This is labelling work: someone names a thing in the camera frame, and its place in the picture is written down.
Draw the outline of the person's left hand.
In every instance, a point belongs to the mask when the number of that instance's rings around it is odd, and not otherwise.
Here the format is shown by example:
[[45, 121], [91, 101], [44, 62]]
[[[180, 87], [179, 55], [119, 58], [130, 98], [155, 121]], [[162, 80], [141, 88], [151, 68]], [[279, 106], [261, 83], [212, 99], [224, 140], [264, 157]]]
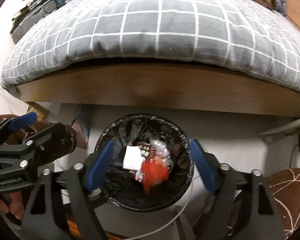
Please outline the person's left hand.
[[21, 220], [24, 216], [25, 209], [23, 205], [22, 193], [12, 192], [10, 193], [11, 201], [6, 204], [2, 199], [0, 199], [0, 212], [7, 214], [13, 214], [16, 219]]

